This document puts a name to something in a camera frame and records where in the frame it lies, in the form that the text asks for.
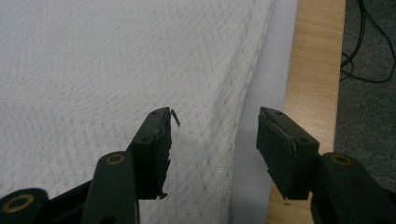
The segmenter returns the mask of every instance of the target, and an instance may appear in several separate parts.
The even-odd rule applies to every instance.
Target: mattress
[[[272,0],[44,1],[0,6],[0,197],[51,198],[176,110],[163,200],[142,223],[226,223],[235,137]]]

